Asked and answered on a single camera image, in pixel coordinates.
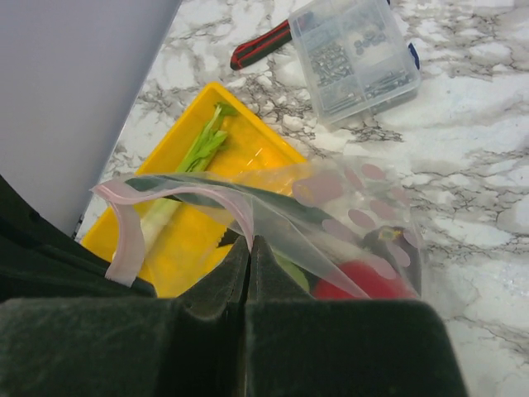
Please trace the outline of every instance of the plastic bag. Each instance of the plastic bag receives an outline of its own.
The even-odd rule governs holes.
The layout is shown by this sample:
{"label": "plastic bag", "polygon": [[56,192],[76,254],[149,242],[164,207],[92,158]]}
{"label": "plastic bag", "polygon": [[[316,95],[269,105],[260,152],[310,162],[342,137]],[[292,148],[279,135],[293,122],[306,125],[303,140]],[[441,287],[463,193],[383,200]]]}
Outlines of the plastic bag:
{"label": "plastic bag", "polygon": [[[154,254],[145,255],[152,223],[156,229],[178,227],[179,209],[150,217],[148,225],[133,206],[161,199],[193,206],[221,229],[223,225],[245,236],[249,248],[254,236],[263,236],[278,263],[315,298],[417,297],[421,239],[406,194],[396,181],[380,160],[360,157],[251,171],[230,179],[209,173],[114,179],[94,188],[112,205],[120,226],[107,277],[129,285],[144,265],[157,279],[157,288],[159,283],[182,281],[156,277],[160,269],[149,261]],[[207,235],[208,230],[198,232]],[[186,257],[178,249],[169,245],[169,253],[171,266],[185,265]],[[204,257],[193,260],[187,265],[203,269]],[[187,276],[191,277],[184,282],[188,288],[203,272]]]}

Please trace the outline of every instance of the yellow tray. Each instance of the yellow tray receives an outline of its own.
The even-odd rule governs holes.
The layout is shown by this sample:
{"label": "yellow tray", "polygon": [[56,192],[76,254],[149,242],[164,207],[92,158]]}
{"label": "yellow tray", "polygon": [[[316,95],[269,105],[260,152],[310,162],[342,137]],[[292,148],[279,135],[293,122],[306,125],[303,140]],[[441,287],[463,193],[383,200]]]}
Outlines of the yellow tray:
{"label": "yellow tray", "polygon": [[[222,129],[228,132],[226,148],[217,152],[208,171],[232,176],[248,170],[277,168],[305,161],[219,83],[210,83],[172,126],[137,174],[174,172],[204,123],[212,118],[218,102],[229,103],[239,114],[225,118]],[[150,205],[138,205],[136,210],[143,215]],[[215,248],[225,230],[224,226],[195,208],[181,206],[145,259],[140,277],[149,281],[160,297],[182,294],[211,271],[229,251],[229,246]],[[117,236],[117,220],[108,208],[88,231],[82,244],[110,261],[116,250]]]}

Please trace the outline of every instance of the white marble surface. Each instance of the white marble surface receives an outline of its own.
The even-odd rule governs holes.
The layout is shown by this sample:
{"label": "white marble surface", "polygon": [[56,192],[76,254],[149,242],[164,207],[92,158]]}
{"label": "white marble surface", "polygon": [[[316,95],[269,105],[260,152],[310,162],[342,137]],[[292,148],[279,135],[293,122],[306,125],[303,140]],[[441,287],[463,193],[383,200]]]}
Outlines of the white marble surface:
{"label": "white marble surface", "polygon": [[[308,157],[393,159],[426,229],[426,298],[471,394],[528,396],[529,1],[393,1],[422,58],[419,95],[333,132],[317,123],[292,44],[229,68],[236,45],[305,3],[184,1],[103,178],[134,171],[213,80]],[[80,237],[105,207],[91,202]]]}

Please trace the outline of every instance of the celery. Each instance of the celery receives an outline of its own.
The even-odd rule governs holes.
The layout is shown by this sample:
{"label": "celery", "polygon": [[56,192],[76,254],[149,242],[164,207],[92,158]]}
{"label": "celery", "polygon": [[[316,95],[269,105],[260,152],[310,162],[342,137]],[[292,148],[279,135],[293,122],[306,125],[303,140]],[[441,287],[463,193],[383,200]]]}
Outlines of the celery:
{"label": "celery", "polygon": [[[204,171],[228,134],[222,131],[221,125],[226,116],[236,115],[236,110],[225,103],[218,103],[213,118],[206,123],[194,140],[175,173]],[[145,238],[145,253],[148,254],[164,226],[172,218],[181,203],[159,198],[141,219],[141,230]]]}

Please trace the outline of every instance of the red object in bag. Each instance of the red object in bag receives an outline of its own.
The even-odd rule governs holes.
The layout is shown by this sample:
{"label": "red object in bag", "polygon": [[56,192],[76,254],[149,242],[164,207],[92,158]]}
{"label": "red object in bag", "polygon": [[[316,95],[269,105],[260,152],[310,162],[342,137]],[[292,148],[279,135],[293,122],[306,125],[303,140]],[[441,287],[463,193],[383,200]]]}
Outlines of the red object in bag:
{"label": "red object in bag", "polygon": [[[416,299],[417,296],[397,276],[388,280],[362,261],[346,262],[338,266],[371,299]],[[317,299],[358,299],[331,283],[320,280],[312,291]]]}

